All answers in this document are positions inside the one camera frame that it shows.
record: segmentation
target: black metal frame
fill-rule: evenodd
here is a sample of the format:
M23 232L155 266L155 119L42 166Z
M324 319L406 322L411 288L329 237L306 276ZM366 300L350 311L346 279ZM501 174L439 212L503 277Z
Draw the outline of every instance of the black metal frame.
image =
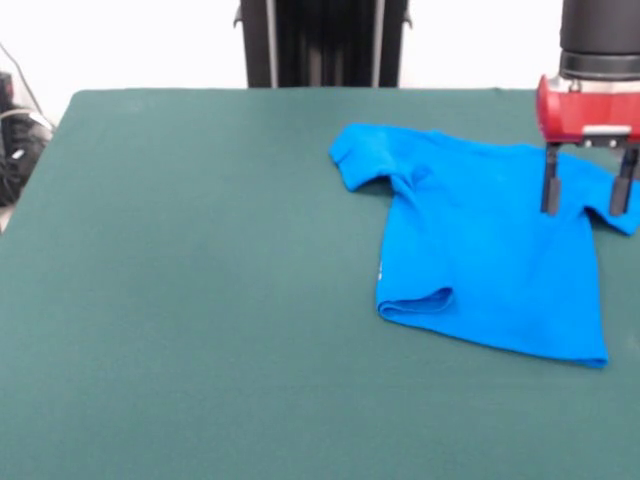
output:
M240 9L249 87L271 87L267 2L242 0Z
M279 87L371 86L376 0L274 1ZM385 1L381 87L398 86L407 7L408 0ZM316 21L305 18L309 10L317 15ZM271 87L267 0L242 0L241 12L249 87ZM310 71L312 42L322 57L319 73Z

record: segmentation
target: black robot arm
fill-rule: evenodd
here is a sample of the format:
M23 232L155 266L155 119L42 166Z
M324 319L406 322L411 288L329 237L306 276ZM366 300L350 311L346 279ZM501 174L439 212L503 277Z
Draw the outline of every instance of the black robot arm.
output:
M560 47L565 78L640 79L640 1L564 0Z

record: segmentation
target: cable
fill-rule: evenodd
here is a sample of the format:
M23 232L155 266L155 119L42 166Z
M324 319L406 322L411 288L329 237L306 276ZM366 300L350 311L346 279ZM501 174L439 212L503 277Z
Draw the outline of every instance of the cable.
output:
M18 76L20 77L20 80L22 81L22 84L24 85L24 88L27 90L27 93L31 97L31 101L33 102L34 106L36 107L36 110L38 110L38 113L40 113L40 115L43 115L42 108L40 108L40 104L38 103L38 100L36 99L36 96L33 94L33 91L31 90L31 87L29 86L29 82L27 82L27 79L25 78L24 73L22 73L22 67L20 67L20 64L17 62L17 60L11 56L11 54L5 48L5 46L2 44L2 42L0 42L0 50L2 50L2 52L6 55L6 57L9 59L9 61L11 63L13 63L14 67L16 68L16 70L18 72Z
M55 130L53 123L47 120L47 118L42 115L42 113L36 110L31 110L30 108L14 108L13 110L2 112L0 113L0 121L4 120L5 118L13 117L14 115L27 115L29 118L31 118L31 120L39 123L50 132L53 132Z

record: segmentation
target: t-shirt sleeve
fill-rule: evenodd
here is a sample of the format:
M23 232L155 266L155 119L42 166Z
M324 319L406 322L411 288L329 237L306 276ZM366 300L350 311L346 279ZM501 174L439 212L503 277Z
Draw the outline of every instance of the t-shirt sleeve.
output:
M410 165L395 155L393 129L374 125L350 125L329 150L350 191L378 177L403 177Z
M566 183L576 182L579 185L580 199L585 208L593 209L617 230L633 235L640 226L640 182L633 182L627 213L614 216L609 213L609 205L615 174L574 157L569 156L565 161L569 162L572 171L572 178Z

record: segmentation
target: t-shirt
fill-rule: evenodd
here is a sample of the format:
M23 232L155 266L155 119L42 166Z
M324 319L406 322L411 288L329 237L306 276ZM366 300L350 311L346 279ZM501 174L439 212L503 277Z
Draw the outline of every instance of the t-shirt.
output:
M540 211L544 149L439 131L351 125L330 150L350 191L388 177L394 191L380 254L379 314L491 347L592 367L607 364L587 209L609 215L613 175L560 154L558 213Z

